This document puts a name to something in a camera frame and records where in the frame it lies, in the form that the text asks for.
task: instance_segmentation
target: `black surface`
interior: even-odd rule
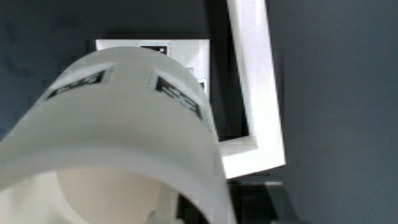
[[[269,4],[280,173],[298,215],[312,224],[398,223],[398,1]],[[218,130],[223,139],[244,134],[225,6],[221,0],[0,1],[0,135],[93,40],[141,33],[212,38]]]

